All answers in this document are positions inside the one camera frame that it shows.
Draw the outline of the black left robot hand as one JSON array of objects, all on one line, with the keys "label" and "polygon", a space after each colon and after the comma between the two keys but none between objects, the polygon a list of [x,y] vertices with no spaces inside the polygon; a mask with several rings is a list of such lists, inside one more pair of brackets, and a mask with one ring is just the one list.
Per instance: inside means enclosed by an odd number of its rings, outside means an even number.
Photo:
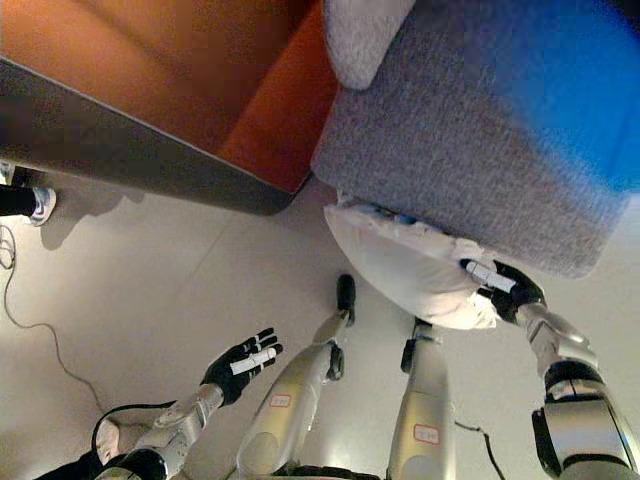
[{"label": "black left robot hand", "polygon": [[214,360],[201,384],[218,387],[222,392],[222,405],[232,405],[258,374],[276,362],[283,350],[272,327],[262,330]]}]

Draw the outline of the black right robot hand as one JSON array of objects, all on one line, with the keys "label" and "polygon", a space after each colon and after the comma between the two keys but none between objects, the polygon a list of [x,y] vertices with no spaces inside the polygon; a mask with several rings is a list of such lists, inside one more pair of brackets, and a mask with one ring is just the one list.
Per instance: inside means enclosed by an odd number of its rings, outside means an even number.
[{"label": "black right robot hand", "polygon": [[461,259],[460,267],[476,280],[479,277],[472,270],[484,269],[494,276],[508,279],[512,282],[509,290],[498,288],[494,283],[481,280],[477,294],[491,301],[498,316],[505,322],[516,324],[516,313],[523,305],[542,304],[547,306],[543,290],[519,269],[494,260],[494,267],[487,267],[472,259]]}]

